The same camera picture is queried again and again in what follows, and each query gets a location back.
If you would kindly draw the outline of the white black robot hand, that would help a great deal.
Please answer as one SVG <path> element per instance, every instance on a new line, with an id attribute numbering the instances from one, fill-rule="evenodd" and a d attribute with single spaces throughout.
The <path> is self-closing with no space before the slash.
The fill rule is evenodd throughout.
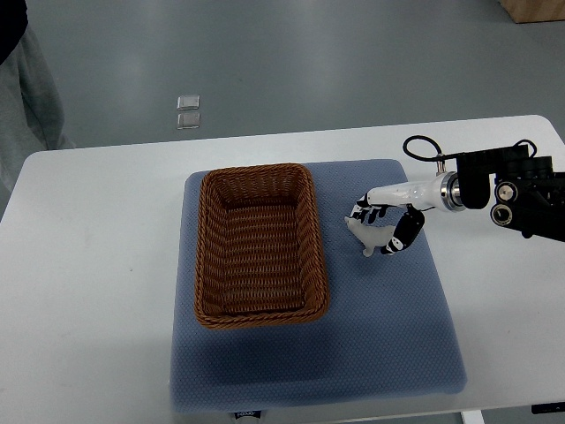
<path id="1" fill-rule="evenodd" d="M 407 182 L 375 187 L 358 199 L 350 214 L 364 225 L 395 226 L 392 239 L 374 253 L 384 255 L 399 253 L 415 241 L 425 223 L 428 209 L 447 208 L 447 195 L 442 184 L 448 181 L 447 172 L 429 181 Z"/>

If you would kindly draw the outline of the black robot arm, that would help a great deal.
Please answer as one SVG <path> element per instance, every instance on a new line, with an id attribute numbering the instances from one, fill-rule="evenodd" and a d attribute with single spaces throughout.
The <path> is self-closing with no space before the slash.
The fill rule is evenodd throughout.
<path id="1" fill-rule="evenodd" d="M 564 240 L 564 173 L 554 170 L 551 156 L 537 155 L 533 141 L 445 155 L 435 140 L 413 135 L 403 152 L 436 163 L 439 174 L 447 160 L 456 161 L 456 171 L 440 177 L 440 199 L 449 208 L 482 209 L 495 198 L 490 217 L 496 225 L 526 239 Z"/>

